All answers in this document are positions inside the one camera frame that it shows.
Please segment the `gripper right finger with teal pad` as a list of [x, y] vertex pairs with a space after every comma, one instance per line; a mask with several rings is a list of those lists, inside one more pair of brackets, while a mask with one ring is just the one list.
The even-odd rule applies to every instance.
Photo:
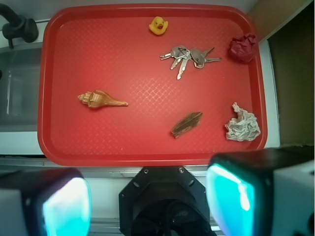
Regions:
[[218, 153], [207, 169], [206, 196], [225, 236], [312, 236], [314, 148]]

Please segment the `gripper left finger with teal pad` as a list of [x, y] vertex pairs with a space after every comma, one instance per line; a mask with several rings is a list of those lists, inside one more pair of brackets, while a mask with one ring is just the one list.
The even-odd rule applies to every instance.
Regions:
[[91, 216], [90, 187], [77, 169], [0, 175], [2, 236], [86, 236]]

